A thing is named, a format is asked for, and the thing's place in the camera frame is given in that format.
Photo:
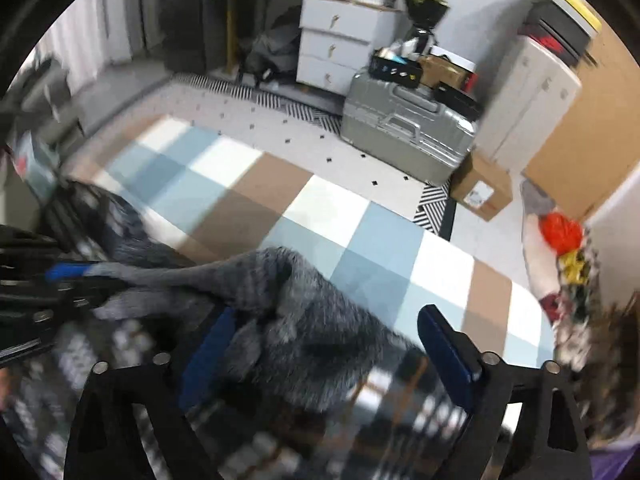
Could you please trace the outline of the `dark plaid fleece-lined garment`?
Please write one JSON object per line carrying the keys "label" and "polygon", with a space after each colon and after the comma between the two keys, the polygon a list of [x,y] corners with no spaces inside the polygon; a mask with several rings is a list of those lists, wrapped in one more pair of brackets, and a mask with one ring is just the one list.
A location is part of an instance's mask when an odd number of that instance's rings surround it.
{"label": "dark plaid fleece-lined garment", "polygon": [[429,368],[412,344],[357,306],[297,252],[268,248],[226,261],[164,269],[167,249],[137,214],[96,190],[124,232],[116,254],[144,266],[97,262],[100,278],[58,284],[44,272],[65,261],[56,240],[1,231],[1,361],[51,349],[67,322],[190,316],[195,333],[229,307],[236,331],[206,398],[186,418],[218,479],[437,479],[418,427],[416,397]]}

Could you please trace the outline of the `checkered blue brown bedspread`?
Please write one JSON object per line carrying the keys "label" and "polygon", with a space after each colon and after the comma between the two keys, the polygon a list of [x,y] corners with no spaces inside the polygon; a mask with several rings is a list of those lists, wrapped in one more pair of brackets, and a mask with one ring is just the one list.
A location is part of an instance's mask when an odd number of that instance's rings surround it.
{"label": "checkered blue brown bedspread", "polygon": [[552,356],[550,323],[526,288],[399,214],[218,132],[145,118],[87,146],[67,171],[129,200],[153,236],[193,261],[291,248],[409,338],[420,307],[434,304],[506,362],[535,367]]}

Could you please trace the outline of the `yellow black shoes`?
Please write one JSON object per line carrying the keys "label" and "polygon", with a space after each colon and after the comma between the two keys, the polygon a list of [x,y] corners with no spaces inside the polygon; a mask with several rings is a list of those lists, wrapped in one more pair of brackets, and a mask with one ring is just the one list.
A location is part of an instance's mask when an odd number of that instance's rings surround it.
{"label": "yellow black shoes", "polygon": [[583,285],[589,280],[590,263],[582,249],[562,255],[559,258],[559,269],[567,284]]}

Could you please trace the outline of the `orange red cloth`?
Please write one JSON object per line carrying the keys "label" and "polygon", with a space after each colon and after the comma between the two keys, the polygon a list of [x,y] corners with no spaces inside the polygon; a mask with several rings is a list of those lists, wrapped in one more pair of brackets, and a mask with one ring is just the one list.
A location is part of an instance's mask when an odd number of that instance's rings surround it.
{"label": "orange red cloth", "polygon": [[542,237],[558,256],[582,246],[582,226],[564,214],[549,212],[539,219],[538,224]]}

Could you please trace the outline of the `cardboard box with label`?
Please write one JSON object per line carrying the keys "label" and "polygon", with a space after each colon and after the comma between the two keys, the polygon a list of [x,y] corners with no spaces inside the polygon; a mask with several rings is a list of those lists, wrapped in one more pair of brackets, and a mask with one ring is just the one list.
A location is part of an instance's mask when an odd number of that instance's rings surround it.
{"label": "cardboard box with label", "polygon": [[490,221],[512,202],[512,179],[506,170],[475,150],[452,175],[450,196],[477,217]]}

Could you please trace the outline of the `brown wooden door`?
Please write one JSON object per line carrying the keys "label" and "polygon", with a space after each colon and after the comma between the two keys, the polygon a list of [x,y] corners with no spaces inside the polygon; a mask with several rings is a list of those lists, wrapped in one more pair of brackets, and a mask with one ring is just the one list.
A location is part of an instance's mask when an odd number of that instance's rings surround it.
{"label": "brown wooden door", "polygon": [[582,91],[524,174],[568,216],[585,220],[639,162],[639,65],[608,24],[576,74]]}

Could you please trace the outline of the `silver aluminium suitcase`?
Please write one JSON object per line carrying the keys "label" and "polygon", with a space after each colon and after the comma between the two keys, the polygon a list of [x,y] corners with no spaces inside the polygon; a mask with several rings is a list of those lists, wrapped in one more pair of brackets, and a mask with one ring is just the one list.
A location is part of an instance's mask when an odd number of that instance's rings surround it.
{"label": "silver aluminium suitcase", "polygon": [[471,151],[475,124],[436,101],[430,88],[411,90],[362,70],[352,78],[340,136],[416,180],[441,186]]}

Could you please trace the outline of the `white cabinet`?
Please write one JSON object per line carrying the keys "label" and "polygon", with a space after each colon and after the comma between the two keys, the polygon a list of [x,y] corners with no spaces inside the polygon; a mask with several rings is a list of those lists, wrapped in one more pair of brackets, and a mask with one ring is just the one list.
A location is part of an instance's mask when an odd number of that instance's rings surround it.
{"label": "white cabinet", "polygon": [[582,90],[574,70],[532,38],[518,36],[488,92],[475,146],[511,174],[522,172]]}

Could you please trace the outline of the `white drawer desk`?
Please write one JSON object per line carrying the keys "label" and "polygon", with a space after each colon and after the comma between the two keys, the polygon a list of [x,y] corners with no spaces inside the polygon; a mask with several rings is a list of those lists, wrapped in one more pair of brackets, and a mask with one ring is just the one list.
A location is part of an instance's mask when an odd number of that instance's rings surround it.
{"label": "white drawer desk", "polygon": [[[236,0],[226,0],[227,70],[238,64]],[[395,0],[302,0],[302,31],[296,81],[346,96],[352,77],[366,67],[374,50],[395,37]]]}

